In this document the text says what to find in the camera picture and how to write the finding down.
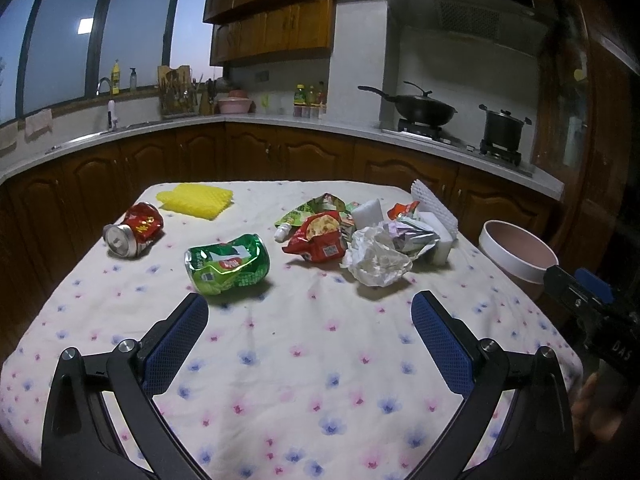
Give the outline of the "person's right hand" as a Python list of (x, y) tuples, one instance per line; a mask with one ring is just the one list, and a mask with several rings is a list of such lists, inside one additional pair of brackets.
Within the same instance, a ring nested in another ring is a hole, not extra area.
[(616, 374), (591, 373), (570, 407), (574, 449), (594, 441), (610, 444), (638, 412), (639, 388)]

